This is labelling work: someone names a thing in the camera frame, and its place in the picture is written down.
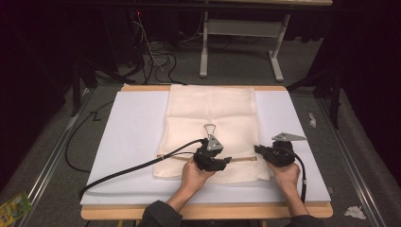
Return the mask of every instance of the white paper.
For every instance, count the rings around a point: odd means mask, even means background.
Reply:
[[[271,137],[286,131],[305,136],[288,92],[255,94],[259,143],[271,146]],[[162,140],[168,92],[119,92],[100,142],[88,183],[141,165],[155,157]],[[292,142],[306,167],[306,201],[330,201],[321,173],[307,141]],[[180,186],[180,179],[158,180],[152,167],[140,169],[90,188],[82,198],[89,204],[150,204],[166,201]],[[298,183],[301,192],[301,180]],[[284,201],[275,181],[208,183],[192,203]]]

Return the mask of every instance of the wooden table edge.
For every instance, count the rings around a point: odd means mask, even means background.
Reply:
[[[255,91],[286,91],[284,86],[219,85],[229,88],[254,88]],[[170,85],[124,85],[121,92],[169,91]]]
[[[141,219],[147,205],[83,205],[81,216],[89,220]],[[329,201],[307,202],[306,209],[316,218],[330,218]],[[284,202],[187,204],[180,212],[183,219],[269,219],[289,218]]]

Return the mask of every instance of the metal clip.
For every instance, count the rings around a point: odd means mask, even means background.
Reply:
[[[203,127],[207,131],[207,139],[208,139],[207,150],[208,151],[213,151],[213,150],[223,149],[224,146],[213,135],[213,133],[215,133],[216,125],[214,125],[214,124],[206,124]]]
[[[281,132],[280,134],[273,136],[271,139],[286,142],[286,141],[306,140],[306,137],[303,137],[300,135],[289,134],[286,132]]]

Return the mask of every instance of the sleeve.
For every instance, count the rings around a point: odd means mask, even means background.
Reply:
[[[179,227],[183,216],[162,201],[156,201],[145,209],[138,227]]]
[[[291,218],[290,227],[323,227],[323,221],[313,216],[302,215]]]

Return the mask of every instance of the black cable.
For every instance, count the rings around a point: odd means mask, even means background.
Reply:
[[[157,72],[163,66],[167,66],[167,65],[171,64],[170,56],[174,59],[173,66],[172,66],[172,68],[170,70],[168,70],[168,73],[167,73],[167,76],[168,76],[170,81],[163,81],[163,80],[159,79],[159,76],[158,76]],[[187,85],[186,83],[178,81],[178,80],[175,80],[175,79],[173,79],[171,77],[171,73],[173,72],[173,70],[177,66],[177,59],[176,59],[174,54],[172,54],[172,53],[153,53],[152,55],[150,55],[150,59],[148,60],[148,64],[153,63],[153,61],[155,59],[157,59],[157,58],[166,60],[164,63],[158,64],[158,66],[153,66],[153,64],[152,64],[151,67],[150,67],[150,68],[157,67],[156,70],[155,70],[155,77],[159,82]]]
[[[292,154],[301,164],[302,168],[302,190],[301,190],[301,201],[305,203],[305,197],[306,197],[306,172],[305,172],[305,166],[304,162],[301,160],[300,156],[298,156],[294,151],[289,150],[287,148],[281,148],[287,151],[288,153]]]
[[[153,71],[153,59],[152,59],[151,56],[150,56],[150,59],[151,59],[151,64],[150,64],[150,70],[149,70],[148,76],[147,76],[146,73],[145,73],[145,67],[144,67],[144,70],[143,70],[143,72],[144,72],[144,77],[145,77],[145,81],[142,83],[143,85],[148,85],[148,81],[149,81],[149,79],[150,79],[150,77],[151,77],[151,72]]]
[[[80,123],[79,125],[74,129],[74,131],[71,133],[71,136],[68,138],[67,143],[65,145],[65,152],[64,152],[64,158],[65,158],[65,162],[68,164],[68,166],[70,166],[72,169],[78,171],[78,172],[86,172],[86,173],[90,173],[91,171],[89,170],[85,170],[85,169],[81,169],[78,167],[75,167],[74,165],[71,164],[70,160],[68,159],[68,149],[70,147],[70,143],[71,140],[73,139],[74,135],[77,133],[77,131],[80,129],[80,127],[82,127],[82,125],[94,114],[97,114],[97,112],[99,110],[101,110],[102,108],[106,107],[107,105],[113,103],[114,100],[107,102],[106,104],[103,104],[102,106],[100,106],[99,108],[97,108],[96,110],[90,112],[89,115],[87,115]]]
[[[207,139],[198,139],[198,140],[194,140],[194,141],[189,142],[189,143],[187,143],[186,145],[184,145],[184,146],[182,146],[182,147],[180,147],[180,148],[177,148],[177,149],[175,149],[175,150],[169,152],[168,154],[166,154],[166,155],[164,155],[164,156],[162,156],[162,157],[160,157],[160,158],[154,159],[154,160],[152,160],[152,161],[149,161],[149,162],[147,162],[147,163],[141,164],[141,165],[139,165],[139,166],[134,166],[134,167],[131,167],[131,168],[127,168],[127,169],[125,169],[125,170],[122,170],[122,171],[116,172],[116,173],[114,173],[114,174],[111,174],[111,175],[109,175],[109,176],[106,176],[106,177],[104,177],[104,178],[101,178],[101,179],[99,179],[99,180],[97,180],[97,181],[95,181],[95,182],[93,182],[93,183],[90,183],[90,184],[86,185],[84,188],[82,188],[82,189],[79,191],[79,199],[82,200],[83,193],[85,193],[89,188],[91,188],[91,187],[93,187],[93,186],[95,186],[95,185],[98,185],[98,184],[100,184],[100,183],[106,182],[106,181],[108,181],[108,180],[110,180],[110,179],[112,179],[112,178],[115,178],[115,177],[124,175],[124,174],[126,174],[126,173],[130,173],[130,172],[136,171],[136,170],[138,170],[138,169],[141,169],[141,168],[144,168],[144,167],[147,167],[147,166],[156,164],[156,163],[158,163],[158,162],[163,161],[164,159],[167,159],[167,158],[171,157],[174,153],[180,151],[180,150],[183,149],[183,148],[186,148],[186,147],[188,147],[188,146],[190,146],[190,145],[193,145],[193,144],[195,144],[195,143],[198,143],[198,142],[201,142],[201,143],[203,144],[203,143],[205,143],[206,141],[207,141]]]
[[[232,39],[227,38],[226,36],[210,35],[208,38],[207,47],[210,49],[223,50],[223,49],[227,48],[228,46],[230,46],[232,41],[233,41]],[[222,46],[222,47],[213,47],[213,45],[217,44],[217,43],[226,43],[226,44],[224,44],[224,46]]]
[[[151,77],[151,72],[152,72],[152,70],[153,70],[154,67],[156,67],[156,70],[155,70],[155,77],[156,77],[156,79],[157,79],[159,82],[162,82],[162,83],[169,83],[169,82],[160,81],[160,80],[158,79],[158,77],[157,77],[157,70],[158,70],[159,68],[163,67],[163,66],[166,66],[166,65],[169,65],[169,64],[170,64],[170,59],[169,59],[169,57],[168,57],[168,56],[166,56],[166,57],[161,57],[161,56],[165,55],[165,53],[160,53],[160,52],[157,52],[157,51],[153,51],[153,50],[150,49],[150,46],[149,46],[149,45],[148,45],[148,53],[144,53],[144,54],[149,55],[148,65],[150,65],[150,71],[149,71],[148,77],[145,79],[145,81],[144,81],[143,84],[144,84],[144,85],[148,85],[148,81],[149,81],[149,79],[150,79],[150,77]],[[157,58],[166,59],[166,62],[163,63],[163,64],[157,63],[157,66],[154,66],[154,62],[156,61]]]
[[[195,37],[195,38],[187,40],[187,41],[180,41],[180,44],[189,46],[189,47],[200,46],[203,44],[203,40],[199,40],[199,38],[202,38],[202,37],[203,36],[200,35],[198,37]]]

